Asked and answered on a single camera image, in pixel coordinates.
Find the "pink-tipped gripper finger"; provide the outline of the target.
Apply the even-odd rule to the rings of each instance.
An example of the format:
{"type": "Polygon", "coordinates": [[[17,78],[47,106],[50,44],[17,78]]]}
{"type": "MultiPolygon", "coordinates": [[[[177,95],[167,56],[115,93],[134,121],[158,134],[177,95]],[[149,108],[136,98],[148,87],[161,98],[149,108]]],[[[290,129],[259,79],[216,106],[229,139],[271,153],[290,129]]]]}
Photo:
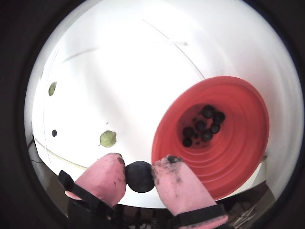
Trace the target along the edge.
{"type": "Polygon", "coordinates": [[[152,176],[162,203],[174,216],[173,229],[214,229],[228,220],[194,172],[176,156],[152,165],[152,176]]]}
{"type": "Polygon", "coordinates": [[[118,153],[108,153],[74,181],[61,170],[58,181],[69,198],[71,229],[116,229],[111,222],[113,207],[126,191],[125,163],[118,153]]]}

